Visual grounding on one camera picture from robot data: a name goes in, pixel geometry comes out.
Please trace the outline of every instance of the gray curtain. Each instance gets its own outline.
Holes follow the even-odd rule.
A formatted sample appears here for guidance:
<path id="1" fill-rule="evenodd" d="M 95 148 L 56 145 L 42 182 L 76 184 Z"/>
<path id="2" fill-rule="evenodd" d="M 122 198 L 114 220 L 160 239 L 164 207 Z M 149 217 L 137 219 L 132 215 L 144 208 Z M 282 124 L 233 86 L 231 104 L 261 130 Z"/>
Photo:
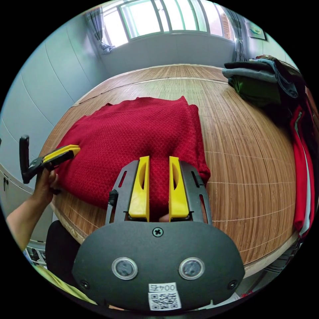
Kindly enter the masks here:
<path id="1" fill-rule="evenodd" d="M 236 37 L 236 58 L 235 61 L 247 61 L 244 44 L 243 44 L 243 31 L 238 14 L 230 9 L 223 7 L 225 14 L 227 15 L 230 23 L 233 26 Z"/>
<path id="2" fill-rule="evenodd" d="M 86 21 L 94 34 L 94 37 L 99 42 L 99 47 L 102 50 L 102 54 L 110 53 L 115 46 L 110 46 L 105 42 L 105 24 L 103 11 L 101 7 L 91 10 L 85 14 Z"/>

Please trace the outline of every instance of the white wall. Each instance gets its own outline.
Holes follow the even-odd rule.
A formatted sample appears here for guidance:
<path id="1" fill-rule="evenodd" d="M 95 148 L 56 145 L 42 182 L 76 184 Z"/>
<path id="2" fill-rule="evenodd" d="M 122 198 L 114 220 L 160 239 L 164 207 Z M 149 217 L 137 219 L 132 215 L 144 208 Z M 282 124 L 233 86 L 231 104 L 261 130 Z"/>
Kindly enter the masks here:
<path id="1" fill-rule="evenodd" d="M 150 66 L 190 63 L 223 67 L 235 43 L 200 33 L 158 34 L 133 40 L 101 55 L 109 77 Z"/>
<path id="2" fill-rule="evenodd" d="M 26 61 L 0 116 L 0 163 L 22 181 L 19 138 L 30 136 L 30 161 L 38 157 L 63 114 L 85 93 L 108 78 L 82 16 L 49 36 Z M 34 187 L 35 179 L 29 184 Z"/>
<path id="3" fill-rule="evenodd" d="M 3 167 L 0 164 L 0 200 L 1 208 L 4 217 L 6 218 L 11 212 L 17 209 L 25 200 L 31 196 L 31 192 L 21 188 L 15 182 L 12 181 L 11 176 L 8 173 L 3 173 Z M 3 184 L 4 178 L 8 181 L 8 184 Z M 51 206 L 47 206 L 41 215 L 38 223 L 36 224 L 32 235 L 32 241 L 46 242 L 48 229 L 52 223 L 53 210 Z"/>
<path id="4" fill-rule="evenodd" d="M 296 64 L 278 42 L 269 34 L 266 34 L 266 39 L 267 41 L 247 37 L 247 58 L 252 59 L 258 55 L 268 54 L 297 68 Z"/>

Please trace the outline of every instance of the window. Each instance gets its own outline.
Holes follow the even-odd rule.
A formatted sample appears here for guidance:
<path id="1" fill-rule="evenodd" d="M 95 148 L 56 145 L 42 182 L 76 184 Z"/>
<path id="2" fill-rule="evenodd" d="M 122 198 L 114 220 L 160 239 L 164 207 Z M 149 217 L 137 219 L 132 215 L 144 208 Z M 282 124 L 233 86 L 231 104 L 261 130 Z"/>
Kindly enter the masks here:
<path id="1" fill-rule="evenodd" d="M 120 14 L 116 8 L 104 16 L 104 24 L 109 42 L 112 45 L 118 47 L 128 42 Z"/>
<path id="2" fill-rule="evenodd" d="M 199 32 L 234 40 L 223 8 L 208 0 L 114 0 L 103 6 L 109 43 L 174 32 Z"/>
<path id="3" fill-rule="evenodd" d="M 139 0 L 121 6 L 130 38 L 160 32 L 160 25 L 151 0 Z"/>

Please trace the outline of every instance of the cabinet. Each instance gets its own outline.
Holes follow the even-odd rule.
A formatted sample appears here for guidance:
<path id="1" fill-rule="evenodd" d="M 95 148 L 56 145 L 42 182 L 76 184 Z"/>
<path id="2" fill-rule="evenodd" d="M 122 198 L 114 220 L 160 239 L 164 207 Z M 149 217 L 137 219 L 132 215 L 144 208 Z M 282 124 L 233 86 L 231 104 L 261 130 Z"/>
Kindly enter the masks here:
<path id="1" fill-rule="evenodd" d="M 4 217 L 18 208 L 25 200 L 31 196 L 31 193 L 22 189 L 14 183 L 8 175 L 0 171 L 0 201 Z M 49 226 L 52 223 L 53 210 L 48 206 L 43 212 L 39 222 L 37 223 L 31 240 L 35 242 L 45 242 Z"/>

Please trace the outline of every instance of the folded clothes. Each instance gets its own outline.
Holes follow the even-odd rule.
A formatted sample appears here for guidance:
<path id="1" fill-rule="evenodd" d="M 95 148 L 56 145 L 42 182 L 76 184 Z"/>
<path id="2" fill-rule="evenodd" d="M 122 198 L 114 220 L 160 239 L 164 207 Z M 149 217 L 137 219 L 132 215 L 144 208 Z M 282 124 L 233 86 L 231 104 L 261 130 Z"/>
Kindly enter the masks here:
<path id="1" fill-rule="evenodd" d="M 270 83 L 277 83 L 277 79 L 274 73 L 263 70 L 251 70 L 248 68 L 239 67 L 236 69 L 222 69 L 222 74 L 225 78 L 229 79 L 234 75 L 246 76 L 252 79 L 257 79 L 261 81 L 266 81 Z"/>
<path id="2" fill-rule="evenodd" d="M 290 65 L 287 62 L 279 61 L 274 56 L 271 56 L 271 55 L 259 55 L 255 59 L 249 59 L 249 61 L 250 62 L 256 62 L 256 60 L 258 60 L 258 59 L 267 59 L 267 60 L 274 61 L 278 71 L 284 77 L 286 77 L 286 75 L 284 73 L 282 73 L 283 68 L 285 69 L 285 71 L 288 71 L 291 75 L 297 75 L 298 77 L 303 79 L 303 77 L 302 77 L 302 75 L 301 75 L 301 73 L 300 73 L 300 71 L 298 69 L 296 69 L 295 67 L 293 67 L 292 65 Z"/>
<path id="3" fill-rule="evenodd" d="M 239 96 L 258 107 L 264 107 L 268 104 L 280 104 L 280 96 L 278 85 L 252 79 L 250 77 L 234 75 L 228 79 L 231 85 Z"/>
<path id="4" fill-rule="evenodd" d="M 79 145 L 81 151 L 57 169 L 61 187 L 105 209 L 121 169 L 150 156 L 152 221 L 168 213 L 169 156 L 193 165 L 205 184 L 210 177 L 198 108 L 188 105 L 184 97 L 108 103 L 74 123 L 58 147 L 69 144 Z"/>
<path id="5" fill-rule="evenodd" d="M 240 67 L 256 70 L 256 71 L 268 71 L 274 74 L 273 68 L 269 64 L 263 63 L 263 62 L 238 61 L 238 62 L 225 63 L 226 69 L 237 69 Z"/>
<path id="6" fill-rule="evenodd" d="M 285 77 L 281 75 L 274 61 L 267 60 L 267 59 L 256 59 L 255 61 L 269 64 L 273 68 L 276 79 L 278 81 L 278 84 L 281 86 L 281 88 L 292 98 L 298 97 L 298 92 L 294 83 L 289 82 Z"/>

